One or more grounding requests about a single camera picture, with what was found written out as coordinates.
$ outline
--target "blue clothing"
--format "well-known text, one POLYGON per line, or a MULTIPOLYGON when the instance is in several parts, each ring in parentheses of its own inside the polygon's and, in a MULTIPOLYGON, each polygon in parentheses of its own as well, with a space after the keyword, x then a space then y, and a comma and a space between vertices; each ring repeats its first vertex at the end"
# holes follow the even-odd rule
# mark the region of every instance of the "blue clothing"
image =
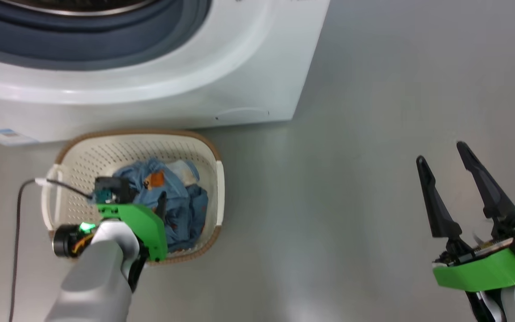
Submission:
POLYGON ((189 249, 196 244, 206 222, 208 206, 206 190, 198 185, 184 187, 175 173, 170 171, 163 162, 154 158, 123 167, 116 171, 113 177, 129 179, 131 188, 138 192, 133 202, 148 208, 158 206, 160 195, 166 192, 164 229, 169 252, 189 249), (144 180, 150 174, 159 172, 164 173, 164 184, 161 187, 152 187, 151 190, 145 188, 144 180))

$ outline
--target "blue and white label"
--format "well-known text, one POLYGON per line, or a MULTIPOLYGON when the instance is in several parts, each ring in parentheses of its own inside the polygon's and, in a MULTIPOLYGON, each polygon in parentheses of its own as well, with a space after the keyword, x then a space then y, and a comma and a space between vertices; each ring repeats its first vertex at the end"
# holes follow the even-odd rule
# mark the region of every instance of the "blue and white label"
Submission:
POLYGON ((32 139, 31 137, 25 136, 23 134, 17 133, 11 129, 2 129, 0 130, 0 144, 6 146, 12 145, 23 145, 23 144, 33 144, 38 141, 32 139))

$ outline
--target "white cable connector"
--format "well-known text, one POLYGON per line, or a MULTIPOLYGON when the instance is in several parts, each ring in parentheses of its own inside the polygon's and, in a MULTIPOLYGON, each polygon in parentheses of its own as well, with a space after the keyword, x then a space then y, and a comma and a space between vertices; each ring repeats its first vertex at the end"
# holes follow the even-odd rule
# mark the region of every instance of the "white cable connector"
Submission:
POLYGON ((35 183, 41 187, 50 187, 53 184, 47 181, 47 178, 35 178, 35 183))

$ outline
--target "gray floor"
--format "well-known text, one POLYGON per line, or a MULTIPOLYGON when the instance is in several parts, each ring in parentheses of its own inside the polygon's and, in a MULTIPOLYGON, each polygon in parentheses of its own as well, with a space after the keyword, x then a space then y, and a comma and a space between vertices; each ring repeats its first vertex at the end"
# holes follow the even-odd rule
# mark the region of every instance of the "gray floor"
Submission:
MULTIPOLYGON (((490 225, 456 152, 470 144, 515 201, 515 1, 333 0, 295 119, 204 130, 227 203, 215 246, 147 269, 128 320, 471 321, 435 285, 414 160, 427 157, 464 238, 490 225)), ((0 146, 0 321, 8 314, 18 185, 61 144, 0 146)), ((23 207, 16 321, 40 321, 70 263, 23 207)))

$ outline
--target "green light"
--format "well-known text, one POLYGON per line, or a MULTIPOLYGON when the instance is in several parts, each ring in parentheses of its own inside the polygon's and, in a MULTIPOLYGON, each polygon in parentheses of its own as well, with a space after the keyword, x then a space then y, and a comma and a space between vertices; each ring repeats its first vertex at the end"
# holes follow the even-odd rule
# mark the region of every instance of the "green light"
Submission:
POLYGON ((97 225, 95 224, 89 224, 87 222, 83 222, 80 224, 79 228, 83 231, 83 232, 88 232, 90 231, 92 228, 95 228, 97 225))

